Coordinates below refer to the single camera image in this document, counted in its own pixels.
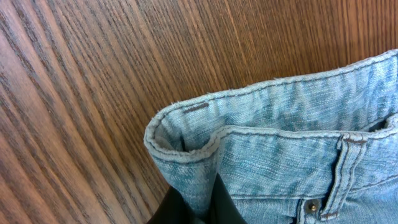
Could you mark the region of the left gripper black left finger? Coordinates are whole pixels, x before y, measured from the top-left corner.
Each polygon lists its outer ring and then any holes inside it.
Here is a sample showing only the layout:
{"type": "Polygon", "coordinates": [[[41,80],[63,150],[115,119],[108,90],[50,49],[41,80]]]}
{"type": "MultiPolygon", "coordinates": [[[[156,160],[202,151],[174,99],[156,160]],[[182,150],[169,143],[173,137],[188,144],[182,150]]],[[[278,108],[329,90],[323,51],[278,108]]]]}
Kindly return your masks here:
{"type": "Polygon", "coordinates": [[[147,224],[191,224],[193,217],[180,192],[170,187],[147,224]]]}

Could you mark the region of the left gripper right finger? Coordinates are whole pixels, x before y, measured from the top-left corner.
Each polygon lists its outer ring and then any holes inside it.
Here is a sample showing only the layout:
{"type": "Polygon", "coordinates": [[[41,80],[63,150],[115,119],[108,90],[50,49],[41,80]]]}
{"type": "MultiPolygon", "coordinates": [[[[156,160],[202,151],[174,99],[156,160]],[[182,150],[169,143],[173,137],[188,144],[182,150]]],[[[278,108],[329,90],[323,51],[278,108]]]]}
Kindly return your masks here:
{"type": "Polygon", "coordinates": [[[211,224],[246,224],[233,203],[219,174],[216,175],[210,203],[211,224]]]}

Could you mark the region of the light blue denim shorts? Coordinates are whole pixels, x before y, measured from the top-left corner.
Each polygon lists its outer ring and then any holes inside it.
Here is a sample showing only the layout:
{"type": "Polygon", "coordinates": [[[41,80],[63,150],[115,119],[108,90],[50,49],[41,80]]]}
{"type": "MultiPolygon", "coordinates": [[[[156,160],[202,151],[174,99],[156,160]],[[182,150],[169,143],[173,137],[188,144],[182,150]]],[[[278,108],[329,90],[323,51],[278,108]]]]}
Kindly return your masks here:
{"type": "Polygon", "coordinates": [[[396,223],[397,50],[175,103],[144,144],[193,223],[217,174],[246,223],[396,223]]]}

